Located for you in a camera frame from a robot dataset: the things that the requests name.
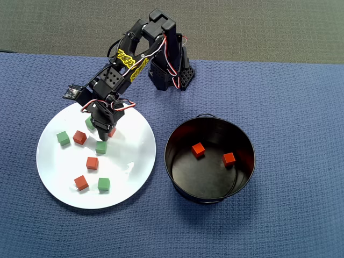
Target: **yellow label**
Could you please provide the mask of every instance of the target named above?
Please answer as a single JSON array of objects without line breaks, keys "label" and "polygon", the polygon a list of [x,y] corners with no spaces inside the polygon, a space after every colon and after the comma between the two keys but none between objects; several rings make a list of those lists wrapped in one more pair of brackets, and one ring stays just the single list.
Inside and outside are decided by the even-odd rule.
[{"label": "yellow label", "polygon": [[138,77],[139,73],[142,71],[142,69],[146,66],[146,64],[149,63],[148,58],[145,58],[143,63],[135,70],[135,72],[130,76],[130,81],[134,81],[136,77]]},{"label": "yellow label", "polygon": [[117,58],[121,59],[123,64],[129,69],[135,64],[135,60],[131,56],[124,53],[122,49],[118,50]]}]

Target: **robotic arm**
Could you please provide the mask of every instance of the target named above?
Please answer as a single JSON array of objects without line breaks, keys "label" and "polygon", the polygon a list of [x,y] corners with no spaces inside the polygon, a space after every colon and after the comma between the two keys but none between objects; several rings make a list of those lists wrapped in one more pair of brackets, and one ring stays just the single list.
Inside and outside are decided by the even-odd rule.
[{"label": "robotic arm", "polygon": [[[142,37],[148,40],[149,49],[135,55]],[[135,106],[135,103],[120,98],[120,95],[150,60],[148,76],[158,90],[165,91],[172,85],[186,90],[195,71],[189,65],[182,38],[181,34],[176,33],[175,21],[155,9],[149,15],[149,23],[138,20],[122,39],[110,47],[107,53],[109,64],[84,86],[69,85],[63,98],[78,102],[82,106],[81,112],[91,113],[92,124],[97,128],[100,139],[107,141],[108,134],[124,115],[124,110]],[[116,53],[110,56],[114,47]]]}]

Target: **table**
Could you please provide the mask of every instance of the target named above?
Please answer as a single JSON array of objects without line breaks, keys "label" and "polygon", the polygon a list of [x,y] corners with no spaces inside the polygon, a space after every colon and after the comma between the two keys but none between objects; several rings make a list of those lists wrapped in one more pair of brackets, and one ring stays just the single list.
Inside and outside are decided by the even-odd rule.
[{"label": "table", "polygon": [[[40,181],[41,132],[105,58],[0,54],[1,257],[343,257],[344,65],[191,61],[185,92],[157,91],[148,66],[125,92],[150,123],[157,156],[145,185],[102,210],[55,199]],[[187,201],[163,162],[170,133],[211,113],[256,152],[248,185],[215,205]]]}]

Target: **wooden block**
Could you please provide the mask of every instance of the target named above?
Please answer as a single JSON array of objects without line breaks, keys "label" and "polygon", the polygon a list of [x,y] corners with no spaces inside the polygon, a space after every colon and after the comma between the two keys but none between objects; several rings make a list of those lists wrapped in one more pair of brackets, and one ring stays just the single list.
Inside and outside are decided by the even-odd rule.
[{"label": "wooden block", "polygon": [[85,120],[86,126],[88,127],[89,130],[93,131],[95,129],[95,127],[93,126],[92,122],[91,122],[91,117],[89,117],[88,119]]},{"label": "wooden block", "polygon": [[76,184],[76,187],[78,187],[79,191],[88,187],[88,183],[86,182],[86,179],[84,176],[80,176],[77,179],[74,179],[74,182]]},{"label": "wooden block", "polygon": [[225,167],[234,165],[235,158],[233,153],[226,153],[222,157],[222,161],[224,162]]},{"label": "wooden block", "polygon": [[58,137],[58,141],[59,141],[61,146],[70,143],[70,139],[68,137],[68,134],[65,131],[62,133],[58,133],[56,136]]},{"label": "wooden block", "polygon": [[86,162],[86,167],[88,169],[97,169],[98,168],[98,158],[97,157],[88,157],[87,158],[87,162]]},{"label": "wooden block", "polygon": [[109,133],[109,137],[112,137],[116,131],[116,127],[112,129],[112,131]]},{"label": "wooden block", "polygon": [[87,136],[85,133],[80,132],[80,131],[76,131],[76,133],[73,136],[73,140],[77,143],[77,144],[81,144],[83,145],[85,143],[85,141],[87,140]]},{"label": "wooden block", "polygon": [[99,178],[98,180],[98,189],[103,191],[108,191],[110,189],[110,179],[108,178]]},{"label": "wooden block", "polygon": [[192,153],[194,154],[194,156],[196,158],[203,156],[204,152],[205,152],[205,148],[203,147],[203,145],[200,142],[196,145],[193,145]]},{"label": "wooden block", "polygon": [[107,149],[106,141],[98,141],[96,145],[96,153],[105,154]]}]

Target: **pot handle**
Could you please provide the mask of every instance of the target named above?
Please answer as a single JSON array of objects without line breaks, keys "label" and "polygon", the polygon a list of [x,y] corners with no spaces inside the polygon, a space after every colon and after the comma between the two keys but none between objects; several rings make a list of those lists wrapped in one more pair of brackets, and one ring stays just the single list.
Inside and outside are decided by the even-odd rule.
[{"label": "pot handle", "polygon": [[211,116],[211,117],[215,117],[217,118],[216,116],[214,116],[213,114],[209,114],[209,113],[206,113],[206,114],[199,114],[198,116],[196,117],[202,117],[202,116]]}]

